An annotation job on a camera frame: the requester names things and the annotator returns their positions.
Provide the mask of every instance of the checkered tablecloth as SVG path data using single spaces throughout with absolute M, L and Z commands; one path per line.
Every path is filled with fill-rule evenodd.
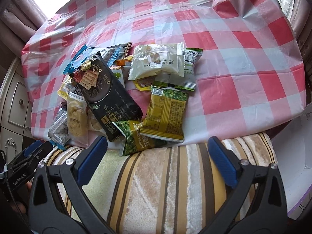
M 87 46 L 132 41 L 203 48 L 184 118 L 184 144 L 269 129 L 305 107 L 297 42 L 278 0 L 71 0 L 22 51 L 32 135 L 47 139 L 63 70 Z M 126 84 L 146 112 L 148 92 Z

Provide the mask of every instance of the qr code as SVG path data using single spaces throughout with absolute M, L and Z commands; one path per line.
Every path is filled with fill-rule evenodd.
M 158 96 L 162 96 L 163 95 L 163 90 L 159 89 L 159 88 L 154 88 L 152 95 L 158 95 Z

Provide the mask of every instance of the gold emblem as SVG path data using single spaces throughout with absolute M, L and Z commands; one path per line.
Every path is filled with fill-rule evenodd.
M 90 61 L 85 61 L 82 65 L 81 65 L 81 67 L 80 67 L 80 69 L 82 70 L 82 71 L 87 71 L 88 69 L 90 69 L 91 68 L 91 62 Z

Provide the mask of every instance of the blue gripper pad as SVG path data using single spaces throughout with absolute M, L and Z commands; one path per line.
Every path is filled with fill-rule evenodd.
M 77 170 L 77 184 L 80 187 L 89 183 L 93 173 L 96 171 L 96 168 L 105 155 L 107 151 L 106 138 L 102 136 L 101 139 L 95 140 L 94 144 L 91 144 L 89 148 L 91 148 L 91 150 Z
M 213 162 L 216 164 L 219 172 L 221 173 L 225 184 L 236 187 L 238 183 L 236 169 L 231 163 L 230 159 L 226 156 L 227 150 L 216 136 L 210 137 L 208 140 L 208 152 Z
M 23 155 L 25 158 L 27 158 L 31 153 L 33 153 L 40 145 L 42 144 L 41 141 L 37 140 L 33 142 L 31 145 L 29 145 L 26 149 L 23 151 Z

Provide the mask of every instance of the silver bolt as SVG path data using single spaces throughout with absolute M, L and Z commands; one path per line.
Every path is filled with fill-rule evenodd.
M 242 159 L 241 165 L 244 165 L 244 166 L 249 165 L 249 161 L 247 159 Z
M 74 159 L 67 159 L 67 160 L 65 161 L 65 163 L 66 163 L 67 165 L 72 165 L 73 162 L 74 162 Z
M 270 166 L 272 169 L 277 169 L 277 164 L 275 164 L 275 163 L 272 163 Z
M 44 162 L 40 162 L 40 163 L 38 164 L 38 167 L 39 167 L 39 168 L 44 167 Z

